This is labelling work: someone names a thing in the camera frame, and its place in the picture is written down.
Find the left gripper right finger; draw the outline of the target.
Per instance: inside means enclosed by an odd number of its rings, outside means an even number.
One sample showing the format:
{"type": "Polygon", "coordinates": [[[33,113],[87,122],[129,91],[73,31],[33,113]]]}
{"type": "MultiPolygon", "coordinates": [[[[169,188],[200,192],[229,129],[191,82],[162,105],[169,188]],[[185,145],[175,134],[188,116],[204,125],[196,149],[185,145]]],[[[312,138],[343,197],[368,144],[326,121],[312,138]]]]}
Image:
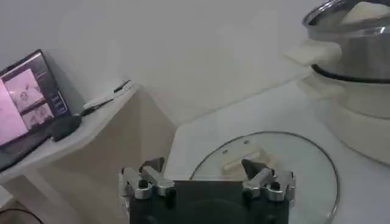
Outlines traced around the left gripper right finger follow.
{"type": "Polygon", "coordinates": [[[247,176],[243,181],[243,197],[247,201],[265,198],[271,202],[292,202],[296,197],[296,176],[290,170],[275,170],[265,163],[242,159],[247,176]]]}

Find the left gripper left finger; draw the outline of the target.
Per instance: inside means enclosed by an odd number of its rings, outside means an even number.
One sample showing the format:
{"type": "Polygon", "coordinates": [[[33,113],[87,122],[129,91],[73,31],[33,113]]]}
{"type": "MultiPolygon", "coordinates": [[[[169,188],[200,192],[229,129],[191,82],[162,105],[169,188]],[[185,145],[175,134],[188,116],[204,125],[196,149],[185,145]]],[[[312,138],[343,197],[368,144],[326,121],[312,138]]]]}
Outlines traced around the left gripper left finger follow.
{"type": "Polygon", "coordinates": [[[158,157],[145,161],[138,170],[123,167],[119,172],[119,196],[124,200],[130,197],[146,200],[156,193],[166,199],[174,198],[175,182],[161,174],[164,163],[164,157],[158,157]]]}

